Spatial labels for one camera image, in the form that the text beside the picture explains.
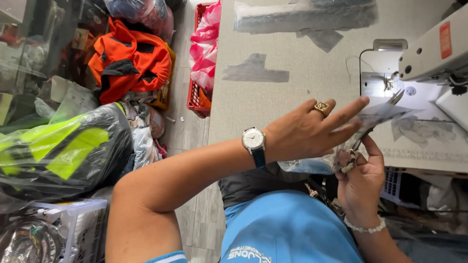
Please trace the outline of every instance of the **wristwatch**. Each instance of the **wristwatch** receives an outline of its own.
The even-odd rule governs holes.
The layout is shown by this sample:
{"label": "wristwatch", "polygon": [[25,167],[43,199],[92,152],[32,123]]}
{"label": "wristwatch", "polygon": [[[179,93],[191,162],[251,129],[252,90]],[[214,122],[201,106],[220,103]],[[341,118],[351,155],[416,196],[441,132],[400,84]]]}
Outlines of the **wristwatch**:
{"label": "wristwatch", "polygon": [[257,127],[248,128],[242,134],[242,144],[254,157],[255,166],[265,167],[265,134]]}

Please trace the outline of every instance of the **orange jacket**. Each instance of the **orange jacket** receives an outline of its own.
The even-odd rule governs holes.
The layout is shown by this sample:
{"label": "orange jacket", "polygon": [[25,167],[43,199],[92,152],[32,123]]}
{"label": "orange jacket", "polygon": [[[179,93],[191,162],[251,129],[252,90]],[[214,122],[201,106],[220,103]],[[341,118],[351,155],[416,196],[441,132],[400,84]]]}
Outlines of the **orange jacket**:
{"label": "orange jacket", "polygon": [[109,18],[110,33],[100,37],[88,66],[101,87],[101,104],[116,102],[129,90],[161,88],[171,71],[171,58],[157,36],[128,30],[119,19]]}

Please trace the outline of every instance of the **black pants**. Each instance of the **black pants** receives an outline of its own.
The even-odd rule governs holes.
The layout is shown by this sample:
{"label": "black pants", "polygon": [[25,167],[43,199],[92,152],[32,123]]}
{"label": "black pants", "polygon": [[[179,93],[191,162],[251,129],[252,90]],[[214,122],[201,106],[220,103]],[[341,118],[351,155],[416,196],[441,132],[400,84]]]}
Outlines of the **black pants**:
{"label": "black pants", "polygon": [[[253,169],[218,181],[219,189],[224,203],[224,209],[250,201],[257,196],[277,190],[297,190],[309,194],[305,186],[306,180],[294,183],[285,182],[278,176],[280,168],[277,163],[267,165],[268,168]],[[326,178],[327,196],[330,200],[336,197],[338,181],[333,175],[311,175],[310,176],[319,185],[322,185],[323,178]]]}

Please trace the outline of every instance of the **floor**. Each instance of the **floor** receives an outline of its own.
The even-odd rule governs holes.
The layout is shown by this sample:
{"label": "floor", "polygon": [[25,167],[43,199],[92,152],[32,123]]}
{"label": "floor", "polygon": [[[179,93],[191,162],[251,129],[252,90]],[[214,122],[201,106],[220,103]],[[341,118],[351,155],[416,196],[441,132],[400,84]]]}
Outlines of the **floor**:
{"label": "floor", "polygon": [[[160,139],[161,143],[168,145],[170,156],[204,146],[208,142],[210,118],[200,119],[186,107],[190,80],[188,57],[190,36],[195,27],[195,6],[205,2],[209,0],[187,0],[185,7],[174,13],[176,32],[171,48],[177,58],[169,110],[163,114],[176,122],[166,121],[166,130]],[[190,263],[217,263],[226,230],[226,218],[218,186],[209,186],[175,213],[187,260]]]}

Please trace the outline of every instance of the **yellow plastic crate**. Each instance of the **yellow plastic crate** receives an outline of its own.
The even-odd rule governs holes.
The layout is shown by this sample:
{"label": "yellow plastic crate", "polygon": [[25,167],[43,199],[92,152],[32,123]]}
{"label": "yellow plastic crate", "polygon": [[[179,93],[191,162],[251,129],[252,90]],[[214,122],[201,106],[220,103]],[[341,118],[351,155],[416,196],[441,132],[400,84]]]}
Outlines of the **yellow plastic crate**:
{"label": "yellow plastic crate", "polygon": [[169,75],[169,84],[159,89],[158,97],[154,101],[147,103],[148,105],[157,107],[161,110],[169,109],[169,94],[170,94],[171,86],[172,86],[172,74],[174,73],[174,67],[176,65],[176,54],[172,51],[172,49],[169,47],[167,43],[165,44],[166,44],[166,47],[168,48],[169,55],[171,56],[171,62],[172,62],[171,74]]}

